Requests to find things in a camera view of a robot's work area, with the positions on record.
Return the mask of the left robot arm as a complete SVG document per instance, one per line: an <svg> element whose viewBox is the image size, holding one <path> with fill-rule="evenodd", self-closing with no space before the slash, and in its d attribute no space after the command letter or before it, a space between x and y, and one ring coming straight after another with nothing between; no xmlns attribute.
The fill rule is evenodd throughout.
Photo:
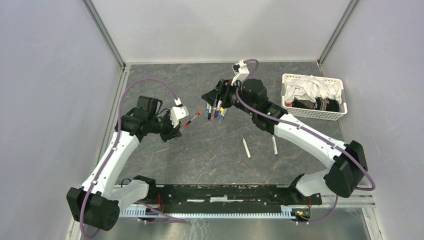
<svg viewBox="0 0 424 240"><path fill-rule="evenodd" d="M91 175L79 188L69 189L66 199L83 236L88 236L86 226L109 231L120 213L138 201L151 204L157 200L163 204L152 178L137 175L118 190L114 186L144 137L158 134L163 142L167 142L182 136L181 119L189 112L179 97L174 97L174 103L174 107L162 110L162 100L139 96L136 106L118 119L111 142Z"/></svg>

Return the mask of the white marker green cap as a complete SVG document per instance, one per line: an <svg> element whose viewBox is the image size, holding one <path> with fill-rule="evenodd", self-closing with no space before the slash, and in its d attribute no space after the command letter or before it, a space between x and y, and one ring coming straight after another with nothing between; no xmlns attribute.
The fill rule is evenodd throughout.
<svg viewBox="0 0 424 240"><path fill-rule="evenodd" d="M248 158L248 159L251 159L251 158L252 158L252 156L251 156L251 153L250 153L249 147L248 147L247 142L246 142L246 140L245 140L245 138L244 138L244 137L242 138L242 142L243 142L243 146L244 146L244 149L245 149L245 152L246 152L247 158Z"/></svg>

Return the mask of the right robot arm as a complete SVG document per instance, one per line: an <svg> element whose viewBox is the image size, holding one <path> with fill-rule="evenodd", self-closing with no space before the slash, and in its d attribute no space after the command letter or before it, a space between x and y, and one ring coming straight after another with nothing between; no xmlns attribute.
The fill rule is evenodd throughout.
<svg viewBox="0 0 424 240"><path fill-rule="evenodd" d="M221 79L202 99L217 108L235 107L249 114L257 128L290 141L325 166L324 170L301 174L292 182L288 196L295 204L302 204L309 196L322 192L349 198L360 189L362 179L368 176L364 149L359 142L345 143L302 123L269 100L267 89L259 79L237 80L235 84Z"/></svg>

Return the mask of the red pen orange cap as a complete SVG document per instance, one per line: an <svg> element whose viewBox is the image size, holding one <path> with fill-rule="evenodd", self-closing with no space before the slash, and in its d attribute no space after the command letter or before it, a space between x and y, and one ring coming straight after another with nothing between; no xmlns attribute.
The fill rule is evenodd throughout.
<svg viewBox="0 0 424 240"><path fill-rule="evenodd" d="M198 111L188 122L184 124L184 126L181 128L181 130L186 129L199 115L203 113L202 110Z"/></svg>

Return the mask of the white marker purple cap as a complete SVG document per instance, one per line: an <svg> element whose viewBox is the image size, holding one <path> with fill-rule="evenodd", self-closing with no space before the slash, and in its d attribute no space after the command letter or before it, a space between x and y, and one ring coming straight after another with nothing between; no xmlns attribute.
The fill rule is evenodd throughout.
<svg viewBox="0 0 424 240"><path fill-rule="evenodd" d="M274 155L277 157L279 155L279 153L278 153L278 148L277 148L277 143L276 143L276 137L274 135L272 135L271 140L272 140Z"/></svg>

